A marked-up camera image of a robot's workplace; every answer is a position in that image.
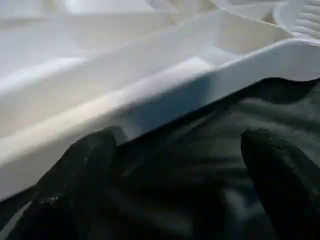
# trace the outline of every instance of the black cloth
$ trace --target black cloth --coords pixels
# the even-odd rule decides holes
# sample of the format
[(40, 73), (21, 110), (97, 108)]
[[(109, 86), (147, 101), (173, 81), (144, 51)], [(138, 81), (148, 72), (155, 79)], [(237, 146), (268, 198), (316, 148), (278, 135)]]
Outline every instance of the black cloth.
[[(119, 147), (89, 239), (277, 239), (243, 162), (241, 134), (268, 129), (319, 165), (318, 92), (318, 80), (265, 79)], [(26, 201), (19, 199), (0, 205), (1, 224)]]

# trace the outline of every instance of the dark gray fabric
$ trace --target dark gray fabric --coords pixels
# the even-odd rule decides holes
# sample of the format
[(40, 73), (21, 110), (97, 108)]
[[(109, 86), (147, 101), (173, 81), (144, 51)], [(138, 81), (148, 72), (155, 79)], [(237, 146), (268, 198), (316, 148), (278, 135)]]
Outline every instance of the dark gray fabric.
[(319, 92), (318, 80), (265, 79), (121, 146), (90, 239), (277, 239), (241, 134), (268, 129), (319, 165)]

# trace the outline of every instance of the white plastic tray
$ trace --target white plastic tray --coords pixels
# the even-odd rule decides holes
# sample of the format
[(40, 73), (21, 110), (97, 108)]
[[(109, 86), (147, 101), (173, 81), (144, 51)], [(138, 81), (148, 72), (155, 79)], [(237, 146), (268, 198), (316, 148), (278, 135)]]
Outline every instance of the white plastic tray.
[(91, 16), (110, 18), (103, 33), (74, 17), (0, 32), (0, 199), (92, 131), (115, 127), (121, 144), (261, 79), (320, 77), (316, 42), (214, 8)]

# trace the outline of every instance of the plastic tray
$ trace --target plastic tray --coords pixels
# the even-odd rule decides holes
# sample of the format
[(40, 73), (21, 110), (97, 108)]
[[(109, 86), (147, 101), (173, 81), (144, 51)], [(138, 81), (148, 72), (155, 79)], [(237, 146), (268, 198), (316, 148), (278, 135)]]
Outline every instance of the plastic tray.
[(0, 199), (92, 131), (115, 127), (122, 144), (264, 78), (320, 77), (317, 42), (203, 3), (189, 19), (59, 17), (0, 32)]

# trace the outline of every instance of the white plastic surface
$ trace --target white plastic surface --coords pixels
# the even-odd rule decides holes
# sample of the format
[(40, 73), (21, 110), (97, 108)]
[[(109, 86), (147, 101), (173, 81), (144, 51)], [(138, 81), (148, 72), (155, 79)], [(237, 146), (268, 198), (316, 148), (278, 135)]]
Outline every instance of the white plastic surface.
[(275, 22), (299, 38), (320, 39), (320, 1), (287, 0), (273, 13)]
[(209, 0), (178, 3), (0, 31), (0, 199), (90, 132), (115, 127), (122, 144), (264, 78), (320, 77), (317, 42)]
[(279, 4), (278, 0), (212, 0), (216, 5), (243, 17), (264, 20)]
[(170, 11), (167, 0), (1, 0), (0, 19)]

